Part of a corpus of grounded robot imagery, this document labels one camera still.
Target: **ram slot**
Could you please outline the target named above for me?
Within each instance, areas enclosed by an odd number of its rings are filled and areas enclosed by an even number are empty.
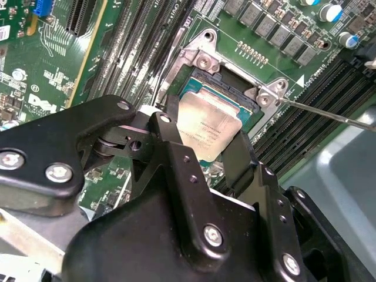
[[[104,95],[105,89],[112,79],[112,73],[117,66],[117,59],[126,45],[132,26],[137,20],[143,3],[144,1],[139,0],[129,0],[124,3],[112,37],[113,39],[103,56],[102,66],[96,75],[88,100]]]

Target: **screwdriver shaft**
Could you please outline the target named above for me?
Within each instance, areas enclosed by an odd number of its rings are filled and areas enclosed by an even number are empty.
[[[334,113],[329,113],[329,112],[326,112],[324,110],[316,109],[314,107],[307,106],[305,104],[301,104],[301,103],[298,103],[298,102],[294,102],[294,101],[291,101],[291,100],[288,100],[288,99],[285,99],[285,98],[278,98],[278,100],[285,103],[285,104],[288,104],[290,106],[293,106],[293,107],[296,107],[296,108],[299,108],[299,109],[302,109],[302,110],[307,110],[309,112],[316,113],[318,115],[325,116],[325,117],[330,118],[330,119],[334,119],[338,122],[342,122],[342,123],[346,123],[348,125],[356,126],[360,129],[365,129],[365,130],[369,130],[369,131],[372,131],[372,132],[376,132],[375,126],[371,126],[371,125],[368,125],[366,123],[358,122],[357,120],[348,119],[347,117],[336,115]]]

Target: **blue connector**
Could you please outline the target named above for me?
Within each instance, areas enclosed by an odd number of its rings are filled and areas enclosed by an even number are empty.
[[[37,16],[48,16],[52,11],[53,0],[37,0],[34,14]]]

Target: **black connector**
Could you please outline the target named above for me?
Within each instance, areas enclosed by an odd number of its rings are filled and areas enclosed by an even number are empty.
[[[70,8],[66,31],[80,37],[88,31],[96,0],[74,0]]]

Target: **blue capacitor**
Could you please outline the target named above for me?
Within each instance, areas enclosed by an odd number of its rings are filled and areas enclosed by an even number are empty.
[[[359,38],[356,35],[345,31],[338,36],[338,42],[347,49],[354,49],[359,44]]]
[[[340,5],[325,4],[318,12],[318,17],[323,22],[337,22],[343,13]]]

